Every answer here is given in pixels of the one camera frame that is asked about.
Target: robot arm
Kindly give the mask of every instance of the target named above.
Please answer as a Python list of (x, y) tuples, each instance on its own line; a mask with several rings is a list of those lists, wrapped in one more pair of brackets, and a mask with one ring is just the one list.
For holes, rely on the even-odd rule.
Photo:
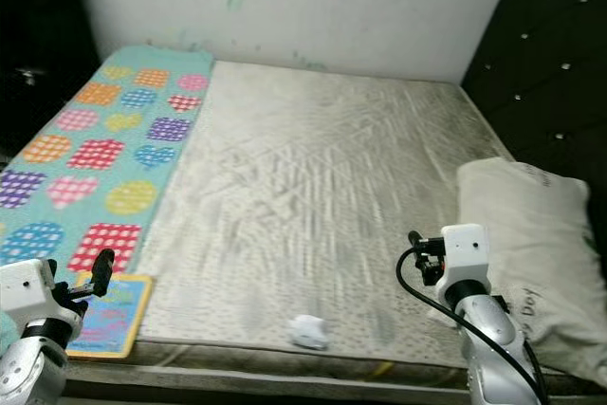
[(54, 405), (65, 386), (65, 348), (83, 327), (86, 301), (104, 296), (114, 251), (103, 250), (89, 284), (55, 284), (53, 260), (28, 260), (0, 267), (0, 308), (15, 321), (21, 339), (0, 359), (0, 403)]
[[(532, 365), (524, 355), (523, 331), (489, 295), (485, 230), (479, 225), (457, 225), (443, 228), (441, 234), (443, 237), (433, 239), (421, 239), (415, 231), (409, 235), (415, 266), (422, 272), (424, 285), (436, 285), (438, 301), (444, 307), (499, 345), (528, 377), (533, 378)], [(397, 274), (403, 285), (399, 271)], [(403, 286), (412, 291), (408, 285)], [(462, 354), (469, 368), (473, 405), (541, 403), (536, 391), (510, 362), (467, 328), (460, 325), (459, 329)]]

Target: pillowcase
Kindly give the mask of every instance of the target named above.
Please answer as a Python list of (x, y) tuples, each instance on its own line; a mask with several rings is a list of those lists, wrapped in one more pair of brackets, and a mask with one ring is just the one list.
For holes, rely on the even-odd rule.
[(540, 362), (607, 388), (607, 288), (585, 182), (503, 158), (458, 170), (460, 223), (489, 238), (488, 278)]

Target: black headboard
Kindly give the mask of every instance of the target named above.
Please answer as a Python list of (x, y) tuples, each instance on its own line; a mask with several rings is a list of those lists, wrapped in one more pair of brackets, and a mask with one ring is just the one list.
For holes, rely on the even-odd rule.
[(607, 0), (500, 0), (462, 85), (518, 160), (590, 184), (607, 277)]

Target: heart pattern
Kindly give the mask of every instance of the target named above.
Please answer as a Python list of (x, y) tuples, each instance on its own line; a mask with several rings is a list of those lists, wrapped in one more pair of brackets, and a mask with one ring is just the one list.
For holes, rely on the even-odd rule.
[(156, 187), (145, 180), (131, 180), (113, 189), (105, 198), (105, 207), (117, 215), (130, 215), (148, 209), (156, 200)]
[(209, 79), (204, 75), (184, 75), (177, 84), (185, 90), (201, 90), (209, 87)]
[(181, 141), (188, 134), (191, 120), (156, 118), (148, 130), (148, 139), (158, 139), (159, 141)]
[(168, 163), (175, 157), (172, 147), (141, 146), (135, 151), (135, 160), (145, 165), (147, 169), (155, 168), (162, 163)]
[(0, 208), (20, 208), (45, 179), (43, 173), (6, 170), (0, 175)]
[(80, 131), (92, 127), (99, 120), (99, 114), (87, 109), (69, 109), (62, 112), (55, 123), (66, 132)]
[(132, 73), (133, 70), (128, 66), (107, 66), (103, 69), (103, 74), (110, 80), (119, 80)]
[(124, 94), (120, 97), (120, 101), (129, 108), (142, 108), (156, 101), (156, 92), (152, 89), (139, 88)]
[(79, 170), (107, 170), (120, 152), (124, 143), (113, 139), (88, 139), (68, 161), (68, 168)]
[(106, 248), (114, 250), (114, 273), (124, 272), (134, 255), (141, 226), (115, 223), (96, 223), (86, 231), (80, 246), (74, 252), (67, 268), (74, 272), (91, 270), (95, 257)]
[(169, 104), (177, 113), (185, 113), (198, 106), (202, 101), (198, 97), (186, 97), (184, 95), (173, 95), (169, 98)]
[(64, 240), (64, 229), (51, 222), (30, 223), (13, 231), (0, 248), (0, 266), (32, 258), (46, 258)]
[(71, 175), (64, 175), (50, 183), (46, 189), (46, 194), (48, 194), (56, 209), (63, 209), (92, 194), (98, 185), (99, 180), (96, 177), (78, 179)]
[(105, 126), (110, 132), (128, 130), (137, 127), (143, 121), (141, 114), (113, 114), (105, 120)]
[(29, 163), (47, 163), (65, 154), (71, 147), (67, 137), (42, 135), (33, 140), (23, 151), (23, 159)]

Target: white bed sheet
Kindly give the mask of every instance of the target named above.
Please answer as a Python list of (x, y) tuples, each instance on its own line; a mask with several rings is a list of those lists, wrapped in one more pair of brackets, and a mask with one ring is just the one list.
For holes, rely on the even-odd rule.
[(464, 366), (394, 266), (488, 156), (507, 151), (452, 84), (218, 62), (138, 264), (138, 340), (301, 351), (287, 322), (311, 314), (327, 355)]

